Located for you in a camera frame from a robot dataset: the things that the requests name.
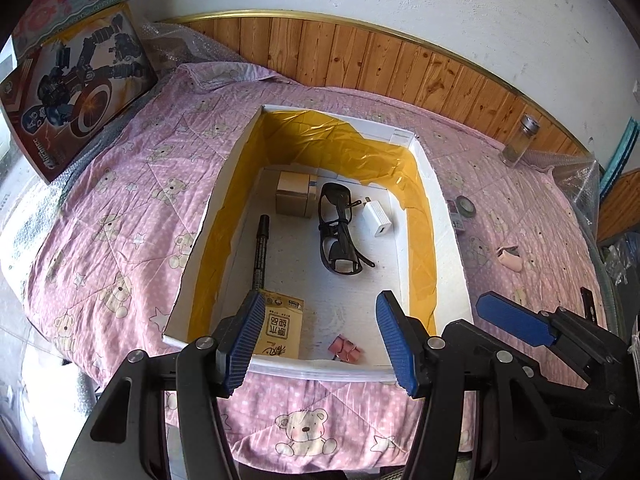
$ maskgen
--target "black glasses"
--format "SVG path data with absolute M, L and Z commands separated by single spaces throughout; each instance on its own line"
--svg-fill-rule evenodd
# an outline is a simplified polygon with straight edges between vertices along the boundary
M 322 197 L 335 206 L 338 218 L 327 220 L 322 217 Z M 320 225 L 320 258 L 322 264 L 331 272 L 351 276 L 362 271 L 362 263 L 369 267 L 376 264 L 365 258 L 353 245 L 348 224 L 353 213 L 351 208 L 360 205 L 362 200 L 351 202 L 351 191 L 348 187 L 335 182 L 327 182 L 322 186 L 318 200 L 318 219 Z

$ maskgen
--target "glass bottle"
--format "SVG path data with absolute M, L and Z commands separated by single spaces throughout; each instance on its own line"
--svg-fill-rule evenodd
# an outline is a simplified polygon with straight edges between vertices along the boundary
M 500 160 L 512 168 L 527 151 L 533 137 L 540 129 L 540 124 L 530 115 L 520 119 L 520 127 L 514 131 L 504 149 L 500 152 Z

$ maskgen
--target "power adapter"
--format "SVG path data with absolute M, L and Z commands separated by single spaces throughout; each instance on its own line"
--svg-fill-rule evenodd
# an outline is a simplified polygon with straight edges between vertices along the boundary
M 371 234 L 380 236 L 387 231 L 391 231 L 391 220 L 389 220 L 385 210 L 382 209 L 380 202 L 372 200 L 368 196 L 364 200 L 364 219 L 371 230 Z

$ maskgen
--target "bedspread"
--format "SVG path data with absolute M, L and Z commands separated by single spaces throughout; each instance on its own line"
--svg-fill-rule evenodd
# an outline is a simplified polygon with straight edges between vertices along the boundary
M 532 310 L 580 311 L 580 286 L 600 291 L 568 201 L 550 173 L 506 168 L 500 144 L 431 112 L 358 91 L 307 88 L 262 67 L 182 65 L 172 81 L 76 182 L 31 269 L 31 322 L 100 384 L 135 348 L 174 351 L 161 340 L 181 271 L 225 159 L 263 104 L 312 108 L 392 124 L 420 139 L 446 198 L 464 194 L 477 209 L 459 236 L 475 304 L 495 290 Z M 518 245 L 521 273 L 495 250 Z M 546 349 L 477 324 L 540 361 L 565 384 L 580 379 Z M 175 422 L 175 393 L 166 394 Z M 287 473 L 402 464 L 421 403 L 392 384 L 323 383 L 247 374 L 220 400 L 229 444 L 240 462 Z M 463 419 L 461 450 L 472 446 Z M 301 433 L 300 427 L 310 429 Z

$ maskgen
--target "silver screw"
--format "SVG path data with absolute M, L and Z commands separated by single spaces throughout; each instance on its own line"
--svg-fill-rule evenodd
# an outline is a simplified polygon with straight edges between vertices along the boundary
M 442 350 L 445 344 L 444 339 L 441 337 L 430 337 L 427 341 L 429 348 L 433 348 L 434 350 Z
M 506 350 L 500 350 L 495 356 L 501 363 L 510 363 L 513 361 L 513 356 Z
M 210 335 L 201 337 L 196 341 L 196 348 L 199 350 L 206 350 L 213 346 L 213 338 Z
M 137 363 L 138 361 L 142 361 L 144 356 L 145 353 L 142 350 L 132 350 L 127 354 L 127 361 L 130 363 Z

